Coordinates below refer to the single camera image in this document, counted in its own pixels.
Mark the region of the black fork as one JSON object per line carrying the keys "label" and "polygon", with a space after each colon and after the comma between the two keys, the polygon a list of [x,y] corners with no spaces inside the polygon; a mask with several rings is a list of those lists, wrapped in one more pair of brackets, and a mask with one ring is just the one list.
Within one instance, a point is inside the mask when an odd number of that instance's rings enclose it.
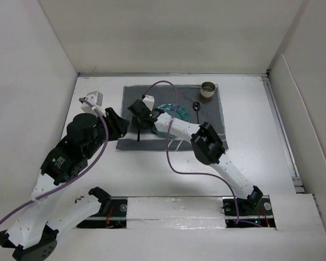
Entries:
{"label": "black fork", "polygon": [[136,127],[137,128],[137,141],[140,141],[140,128],[141,127]]}

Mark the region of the teal ceramic plate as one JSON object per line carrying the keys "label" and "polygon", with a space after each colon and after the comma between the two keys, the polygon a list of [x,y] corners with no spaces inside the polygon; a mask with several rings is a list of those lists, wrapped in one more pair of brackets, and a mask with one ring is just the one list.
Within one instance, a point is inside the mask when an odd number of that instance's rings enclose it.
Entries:
{"label": "teal ceramic plate", "polygon": [[[174,109],[175,109],[175,105],[174,104],[161,104],[161,105],[157,106],[156,108],[163,110],[165,113],[168,113],[169,115],[172,116]],[[179,105],[177,105],[177,109],[175,112],[175,118],[178,118],[178,119],[186,121],[186,122],[190,122],[190,117],[189,117],[188,112],[183,107],[181,107]],[[159,136],[163,136],[164,138],[167,137],[166,132],[160,132],[155,129],[153,129],[152,131]],[[170,139],[175,139],[175,138],[176,138],[175,135],[170,134]]]}

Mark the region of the grey cloth placemat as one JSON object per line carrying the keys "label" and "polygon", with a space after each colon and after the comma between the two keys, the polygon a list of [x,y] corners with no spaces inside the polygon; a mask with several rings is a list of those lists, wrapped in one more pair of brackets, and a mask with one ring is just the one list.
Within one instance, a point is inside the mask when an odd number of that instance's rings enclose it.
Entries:
{"label": "grey cloth placemat", "polygon": [[[200,98],[200,85],[177,85],[177,91],[169,84],[157,85],[149,90],[148,94],[154,97],[154,107],[161,104],[177,104],[189,114],[190,123],[197,123],[193,103],[200,103],[199,123],[210,123],[223,142],[223,147],[229,148],[225,135],[224,117],[221,97],[216,88],[210,101]],[[121,151],[165,151],[166,138],[155,134],[148,129],[140,130],[140,141],[137,141],[137,128],[130,125],[127,134],[117,142],[116,148]]]}

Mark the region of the black spoon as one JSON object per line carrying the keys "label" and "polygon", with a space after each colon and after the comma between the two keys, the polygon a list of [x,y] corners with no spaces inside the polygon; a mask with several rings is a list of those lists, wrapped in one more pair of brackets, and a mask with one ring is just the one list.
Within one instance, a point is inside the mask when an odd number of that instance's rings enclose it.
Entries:
{"label": "black spoon", "polygon": [[196,101],[196,102],[193,103],[192,107],[193,107],[193,110],[196,112],[197,123],[199,124],[200,103]]}

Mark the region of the brown paper cup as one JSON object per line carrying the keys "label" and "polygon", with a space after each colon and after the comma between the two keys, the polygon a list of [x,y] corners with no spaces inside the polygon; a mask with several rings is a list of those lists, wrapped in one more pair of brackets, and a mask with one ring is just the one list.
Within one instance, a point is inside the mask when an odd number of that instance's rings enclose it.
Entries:
{"label": "brown paper cup", "polygon": [[216,85],[212,82],[204,82],[200,86],[200,98],[204,101],[212,100],[215,93]]}

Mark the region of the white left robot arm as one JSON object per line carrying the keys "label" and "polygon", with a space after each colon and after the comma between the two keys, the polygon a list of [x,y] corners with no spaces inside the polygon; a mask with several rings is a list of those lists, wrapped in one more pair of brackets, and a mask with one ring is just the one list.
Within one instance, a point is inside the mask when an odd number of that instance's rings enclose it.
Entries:
{"label": "white left robot arm", "polygon": [[23,213],[11,228],[0,232],[0,246],[13,249],[14,260],[46,260],[63,231],[91,215],[102,216],[110,211],[111,196],[95,187],[64,216],[49,219],[64,189],[95,165],[89,164],[89,159],[99,160],[107,143],[124,137],[128,126],[129,121],[112,108],[93,108],[90,113],[78,114],[67,125],[66,135],[41,166],[31,199],[16,208]]}

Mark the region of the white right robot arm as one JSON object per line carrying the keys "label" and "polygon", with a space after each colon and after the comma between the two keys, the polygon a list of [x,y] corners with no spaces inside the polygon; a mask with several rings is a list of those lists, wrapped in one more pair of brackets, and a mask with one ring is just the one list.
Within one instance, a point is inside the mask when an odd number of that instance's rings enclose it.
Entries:
{"label": "white right robot arm", "polygon": [[260,208],[262,191],[229,159],[221,138],[210,123],[199,125],[177,119],[161,109],[149,109],[142,100],[136,100],[128,110],[140,128],[165,132],[188,142],[196,159],[214,169],[232,188],[237,197],[239,210],[253,214]]}

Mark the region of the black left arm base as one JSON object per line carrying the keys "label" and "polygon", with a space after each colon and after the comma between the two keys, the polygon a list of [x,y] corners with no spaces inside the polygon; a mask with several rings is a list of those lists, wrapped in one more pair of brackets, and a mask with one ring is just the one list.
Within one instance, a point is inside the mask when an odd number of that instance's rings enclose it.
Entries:
{"label": "black left arm base", "polygon": [[100,187],[92,188],[89,195],[96,196],[101,201],[99,211],[83,220],[76,227],[83,229],[120,229],[127,228],[127,197],[112,197]]}

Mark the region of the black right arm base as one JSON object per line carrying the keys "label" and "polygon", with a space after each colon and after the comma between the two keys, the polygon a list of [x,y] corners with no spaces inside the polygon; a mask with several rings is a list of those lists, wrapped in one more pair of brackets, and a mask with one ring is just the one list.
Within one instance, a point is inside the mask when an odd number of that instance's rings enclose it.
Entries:
{"label": "black right arm base", "polygon": [[234,198],[224,198],[220,212],[225,216],[226,228],[276,228],[273,208],[269,196],[254,186],[253,192],[246,198],[238,198],[237,216]]}

